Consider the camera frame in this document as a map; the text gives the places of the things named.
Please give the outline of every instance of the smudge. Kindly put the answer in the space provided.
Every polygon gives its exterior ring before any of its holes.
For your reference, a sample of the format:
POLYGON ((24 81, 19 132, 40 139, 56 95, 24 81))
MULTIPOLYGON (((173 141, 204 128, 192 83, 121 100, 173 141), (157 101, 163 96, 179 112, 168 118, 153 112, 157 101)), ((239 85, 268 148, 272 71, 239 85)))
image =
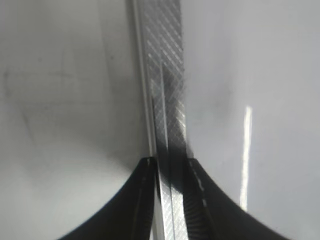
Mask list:
POLYGON ((6 98, 10 98, 12 96, 12 91, 10 90, 9 87, 9 78, 10 78, 11 72, 9 70, 9 68, 7 67, 6 70, 3 73, 3 90, 4 90, 4 96, 6 98))

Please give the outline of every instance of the metal channel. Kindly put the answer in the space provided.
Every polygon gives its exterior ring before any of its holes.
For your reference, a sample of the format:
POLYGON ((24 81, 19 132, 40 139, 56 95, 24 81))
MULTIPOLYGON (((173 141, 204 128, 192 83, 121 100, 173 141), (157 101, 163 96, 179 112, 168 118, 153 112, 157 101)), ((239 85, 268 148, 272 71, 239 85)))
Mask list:
POLYGON ((156 231, 159 240, 187 240, 182 195, 182 161, 187 151, 180 0, 136 0, 135 12, 150 152, 157 156, 159 169, 161 216, 156 216, 156 231))

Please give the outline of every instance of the white surface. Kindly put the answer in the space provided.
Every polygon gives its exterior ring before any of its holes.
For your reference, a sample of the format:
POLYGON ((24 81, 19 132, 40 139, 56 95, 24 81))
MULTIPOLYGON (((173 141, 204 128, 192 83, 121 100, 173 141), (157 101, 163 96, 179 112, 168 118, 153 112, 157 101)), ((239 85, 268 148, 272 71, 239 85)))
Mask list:
POLYGON ((61 237, 148 155, 127 8, 0 1, 0 239, 61 237))
POLYGON ((236 203, 296 240, 320 239, 319 9, 182 0, 194 157, 236 203))

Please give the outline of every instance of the knurled metal surface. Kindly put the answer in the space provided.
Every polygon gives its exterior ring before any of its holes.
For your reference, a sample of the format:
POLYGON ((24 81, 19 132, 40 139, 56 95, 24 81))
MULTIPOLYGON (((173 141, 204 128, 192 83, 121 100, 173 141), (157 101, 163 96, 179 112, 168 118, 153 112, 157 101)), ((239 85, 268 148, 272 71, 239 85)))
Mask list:
POLYGON ((186 158, 180 0, 138 0, 146 81, 152 100, 165 240, 187 240, 182 161, 186 158))

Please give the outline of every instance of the gray surface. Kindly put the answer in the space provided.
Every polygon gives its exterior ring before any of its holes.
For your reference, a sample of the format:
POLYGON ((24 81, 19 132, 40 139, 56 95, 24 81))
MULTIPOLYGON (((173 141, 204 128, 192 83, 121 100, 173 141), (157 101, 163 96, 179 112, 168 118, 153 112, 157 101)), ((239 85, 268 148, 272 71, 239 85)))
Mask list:
POLYGON ((319 240, 320 1, 181 3, 194 157, 262 223, 319 240))
POLYGON ((152 103, 154 124, 150 125, 155 129, 159 166, 163 224, 158 224, 157 231, 160 238, 164 231, 166 240, 184 240, 188 239, 188 233, 180 193, 182 160, 186 157, 180 1, 141 0, 138 3, 143 34, 142 64, 146 91, 152 103))
POLYGON ((0 1, 0 239, 61 237, 149 155, 127 3, 0 1))

